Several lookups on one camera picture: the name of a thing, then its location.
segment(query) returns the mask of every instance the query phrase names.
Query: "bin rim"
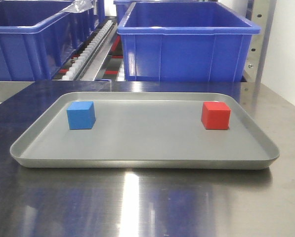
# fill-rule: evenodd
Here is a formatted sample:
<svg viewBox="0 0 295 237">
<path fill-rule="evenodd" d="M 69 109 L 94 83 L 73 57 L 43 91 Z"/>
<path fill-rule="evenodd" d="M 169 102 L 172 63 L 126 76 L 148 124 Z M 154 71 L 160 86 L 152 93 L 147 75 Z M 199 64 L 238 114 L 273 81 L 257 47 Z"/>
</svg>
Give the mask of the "bin rim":
<svg viewBox="0 0 295 237">
<path fill-rule="evenodd" d="M 155 0 L 114 0 L 113 4 L 128 4 L 132 2 L 152 2 Z M 198 0 L 157 0 L 157 2 L 186 2 L 186 1 L 198 1 Z"/>
<path fill-rule="evenodd" d="M 216 4 L 233 13 L 247 27 L 127 27 L 126 23 L 136 4 L 158 4 L 159 2 L 133 2 L 118 26 L 120 35 L 254 35 L 261 27 L 218 2 L 189 2 L 192 4 Z"/>
<path fill-rule="evenodd" d="M 40 0 L 0 0 L 0 1 L 40 1 Z M 62 1 L 62 2 L 72 2 L 72 0 L 55 0 L 55 1 Z M 63 17 L 70 14 L 69 12 L 59 11 L 42 21 L 39 21 L 33 26 L 0 26 L 0 34 L 37 34 L 43 31 L 45 28 L 49 27 L 50 25 L 56 23 L 58 20 L 62 19 Z"/>
</svg>

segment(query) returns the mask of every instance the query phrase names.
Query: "plastic bag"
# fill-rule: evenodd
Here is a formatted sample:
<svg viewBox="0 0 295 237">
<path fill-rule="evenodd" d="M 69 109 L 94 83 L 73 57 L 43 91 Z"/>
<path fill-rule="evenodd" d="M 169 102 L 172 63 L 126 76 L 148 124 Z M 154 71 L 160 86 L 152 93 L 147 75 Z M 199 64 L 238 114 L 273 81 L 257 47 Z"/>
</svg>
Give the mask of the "plastic bag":
<svg viewBox="0 0 295 237">
<path fill-rule="evenodd" d="M 93 8 L 92 0 L 75 0 L 68 7 L 63 9 L 64 12 L 81 13 Z"/>
</svg>

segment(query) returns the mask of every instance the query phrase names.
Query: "white wall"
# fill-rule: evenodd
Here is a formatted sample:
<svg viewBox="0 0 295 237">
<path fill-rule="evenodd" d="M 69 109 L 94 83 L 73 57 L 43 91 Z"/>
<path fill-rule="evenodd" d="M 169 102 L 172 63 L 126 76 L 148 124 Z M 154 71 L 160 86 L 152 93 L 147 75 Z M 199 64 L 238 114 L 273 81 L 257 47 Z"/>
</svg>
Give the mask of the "white wall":
<svg viewBox="0 0 295 237">
<path fill-rule="evenodd" d="M 219 0 L 219 2 L 242 16 L 246 16 L 248 0 Z"/>
<path fill-rule="evenodd" d="M 277 0 L 261 82 L 295 105 L 295 0 Z"/>
</svg>

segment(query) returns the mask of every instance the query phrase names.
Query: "red cube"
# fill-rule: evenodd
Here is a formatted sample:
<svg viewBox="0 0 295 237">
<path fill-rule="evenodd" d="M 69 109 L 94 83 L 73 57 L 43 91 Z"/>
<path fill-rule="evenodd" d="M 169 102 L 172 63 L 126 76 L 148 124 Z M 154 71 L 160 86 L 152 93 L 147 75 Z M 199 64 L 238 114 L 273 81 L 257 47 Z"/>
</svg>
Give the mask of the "red cube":
<svg viewBox="0 0 295 237">
<path fill-rule="evenodd" d="M 224 102 L 203 102 L 201 121 L 206 129 L 228 130 L 231 109 Z"/>
</svg>

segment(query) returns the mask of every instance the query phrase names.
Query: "tray rim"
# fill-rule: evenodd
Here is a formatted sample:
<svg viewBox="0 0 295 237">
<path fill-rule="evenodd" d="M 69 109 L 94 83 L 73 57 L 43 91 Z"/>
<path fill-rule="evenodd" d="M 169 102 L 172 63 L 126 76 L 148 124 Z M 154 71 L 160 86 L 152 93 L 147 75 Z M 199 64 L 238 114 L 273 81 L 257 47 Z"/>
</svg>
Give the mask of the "tray rim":
<svg viewBox="0 0 295 237">
<path fill-rule="evenodd" d="M 97 162 L 97 163 L 105 163 L 104 165 L 99 165 L 99 166 L 92 166 L 92 167 L 106 167 L 106 168 L 111 168 L 111 167 L 115 167 L 115 168 L 124 168 L 124 167 L 137 167 L 137 168 L 177 168 L 177 167 L 174 167 L 175 165 L 173 165 L 173 167 L 170 167 L 170 165 L 166 165 L 165 166 L 157 166 L 157 165 L 152 165 L 152 164 L 149 164 L 149 165 L 144 165 L 144 166 L 140 166 L 140 165 L 130 165 L 130 166 L 127 166 L 126 163 L 179 163 L 179 162 L 183 162 L 183 163 L 205 163 L 205 162 L 245 162 L 245 163 L 248 163 L 248 162 L 268 162 L 269 164 L 268 165 L 264 165 L 263 167 L 261 168 L 253 168 L 253 169 L 265 169 L 267 168 L 272 162 L 274 162 L 280 155 L 280 151 L 279 151 L 279 148 L 278 146 L 267 136 L 267 134 L 258 126 L 258 124 L 254 121 L 254 119 L 242 108 L 242 106 L 234 99 L 232 98 L 231 96 L 229 95 L 225 95 L 225 94 L 222 94 L 222 93 L 209 93 L 209 92 L 105 92 L 105 91 L 74 91 L 74 92 L 69 92 L 69 93 L 65 93 L 63 95 L 61 95 L 60 97 L 58 97 L 13 143 L 12 145 L 10 146 L 10 149 L 9 149 L 9 152 L 11 154 L 11 156 L 17 161 L 19 162 L 22 166 L 25 166 L 25 167 L 31 167 L 31 168 L 38 168 L 38 167 L 42 167 L 42 166 L 30 166 L 30 165 L 26 165 L 23 161 L 26 161 L 26 160 L 29 160 L 29 161 L 33 161 L 33 163 L 35 162 L 38 162 L 39 160 L 36 160 L 36 159 L 31 159 L 31 158 L 23 158 L 22 157 L 22 154 L 23 152 L 26 150 L 23 149 L 23 151 L 21 152 L 20 155 L 15 155 L 14 154 L 14 149 L 15 147 L 17 146 L 17 144 L 23 139 L 23 137 L 26 136 L 26 134 L 28 133 L 28 131 L 30 131 L 32 129 L 32 127 L 36 126 L 36 124 L 39 123 L 39 121 L 41 120 L 41 118 L 43 118 L 45 116 L 45 114 L 48 113 L 48 111 L 52 110 L 53 107 L 55 107 L 57 104 L 59 104 L 59 102 L 61 102 L 61 100 L 65 99 L 66 97 L 70 97 L 70 95 L 78 95 L 79 94 L 101 94 L 101 95 L 108 95 L 108 96 L 119 96 L 119 95 L 132 95 L 132 96 L 138 96 L 138 95 L 155 95 L 156 97 L 157 96 L 161 96 L 161 95 L 173 95 L 173 96 L 186 96 L 186 97 L 192 97 L 192 96 L 200 96 L 200 95 L 208 95 L 208 96 L 217 96 L 217 97 L 221 97 L 221 98 L 226 98 L 228 100 L 231 100 L 232 103 L 235 103 L 237 104 L 237 107 L 238 109 L 241 110 L 242 113 L 245 114 L 245 116 L 251 121 L 253 122 L 254 126 L 256 126 L 259 130 L 259 132 L 262 133 L 263 136 L 265 136 L 268 141 L 270 143 L 272 143 L 272 146 L 273 148 L 276 150 L 276 155 L 274 155 L 273 158 L 270 158 L 270 159 L 264 159 L 264 160 L 210 160 L 210 159 L 200 159 L 200 160 L 186 160 L 186 159 L 182 159 L 182 160 L 155 160 L 155 159 L 148 159 L 148 160 L 144 160 L 144 159 L 137 159 L 137 160 L 134 160 L 134 159 L 129 159 L 129 160 L 113 160 L 113 159 L 109 159 L 109 160 L 106 160 L 106 159 L 42 159 L 44 162 L 48 162 L 48 161 L 59 161 L 59 163 L 63 162 L 63 161 L 69 161 L 69 162 L 74 162 L 74 161 L 80 161 L 82 160 L 83 162 Z M 111 100 L 111 101 L 115 101 L 115 100 L 118 100 L 118 101 L 196 101 L 195 99 L 189 99 L 189 100 L 178 100 L 178 99 L 172 99 L 172 100 L 164 100 L 164 99 L 158 99 L 158 100 L 154 100 L 154 99 L 140 99 L 140 100 L 137 100 L 137 99 L 97 99 L 97 100 Z M 118 165 L 118 166 L 115 166 L 113 165 L 114 163 L 124 163 L 124 165 Z M 60 166 L 43 166 L 43 167 L 62 167 L 62 168 L 68 168 L 68 167 L 73 167 L 73 166 L 64 166 L 64 165 L 60 165 Z M 181 168 L 196 168 L 194 167 L 194 165 L 185 165 L 185 167 L 183 167 L 183 165 L 180 165 Z M 223 168 L 223 167 L 220 167 L 218 169 L 232 169 L 232 168 Z"/>
</svg>

